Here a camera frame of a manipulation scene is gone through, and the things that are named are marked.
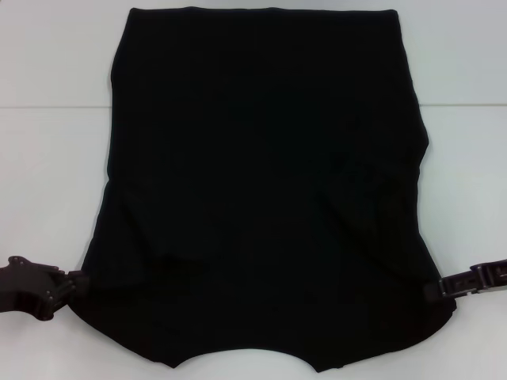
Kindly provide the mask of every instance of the white surface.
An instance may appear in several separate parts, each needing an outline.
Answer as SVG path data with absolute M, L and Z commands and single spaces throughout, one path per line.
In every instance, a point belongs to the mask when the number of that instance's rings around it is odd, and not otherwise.
M 507 3 L 0 0 L 0 266 L 12 255 L 80 266 L 105 184 L 108 73 L 132 6 L 399 11 L 421 103 L 507 103 Z M 33 109 L 19 107 L 53 108 Z M 506 258 L 507 107 L 424 107 L 431 145 L 421 167 L 421 233 L 444 275 Z M 204 355 L 176 370 L 90 328 L 68 308 L 48 323 L 0 313 L 0 378 L 8 380 L 504 379 L 507 291 L 459 300 L 430 339 L 316 374 L 268 351 Z
M 396 9 L 422 104 L 507 103 L 505 0 L 1 0 L 0 106 L 109 105 L 133 6 Z

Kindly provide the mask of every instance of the black t-shirt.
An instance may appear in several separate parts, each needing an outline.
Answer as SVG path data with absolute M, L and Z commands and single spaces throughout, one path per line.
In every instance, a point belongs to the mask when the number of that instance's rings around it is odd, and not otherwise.
M 418 232 L 428 138 L 395 11 L 133 9 L 73 310 L 172 367 L 239 348 L 317 371 L 452 315 Z

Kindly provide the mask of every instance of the white table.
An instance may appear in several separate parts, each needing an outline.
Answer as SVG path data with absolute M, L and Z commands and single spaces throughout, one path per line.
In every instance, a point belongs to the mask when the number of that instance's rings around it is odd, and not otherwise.
M 125 17 L 133 6 L 190 5 L 396 9 L 431 140 L 419 186 L 423 238 L 445 276 L 507 258 L 507 2 L 0 0 L 0 266 L 12 255 L 80 266 L 106 181 L 109 69 Z M 0 378 L 504 379 L 506 314 L 507 291 L 462 298 L 425 342 L 316 374 L 297 358 L 256 350 L 172 370 L 68 308 L 48 323 L 0 313 Z

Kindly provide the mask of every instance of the black fabric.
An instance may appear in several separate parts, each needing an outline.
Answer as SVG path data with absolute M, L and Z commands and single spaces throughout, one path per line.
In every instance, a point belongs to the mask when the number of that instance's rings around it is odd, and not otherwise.
M 428 138 L 395 11 L 133 9 L 112 90 L 71 305 L 90 325 L 172 367 L 260 348 L 323 371 L 451 317 L 422 293 Z

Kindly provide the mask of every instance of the background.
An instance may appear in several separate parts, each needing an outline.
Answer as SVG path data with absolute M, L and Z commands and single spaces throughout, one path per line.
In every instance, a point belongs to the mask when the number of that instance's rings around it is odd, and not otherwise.
M 101 203 L 109 70 L 128 11 L 263 8 L 399 12 L 430 147 L 421 233 L 443 276 L 507 259 L 507 2 L 503 0 L 0 0 L 0 266 L 22 255 L 79 268 Z M 149 362 L 68 308 L 43 323 L 0 313 L 8 380 L 505 379 L 507 291 L 459 300 L 435 336 L 405 351 L 316 374 L 300 359 L 241 350 Z

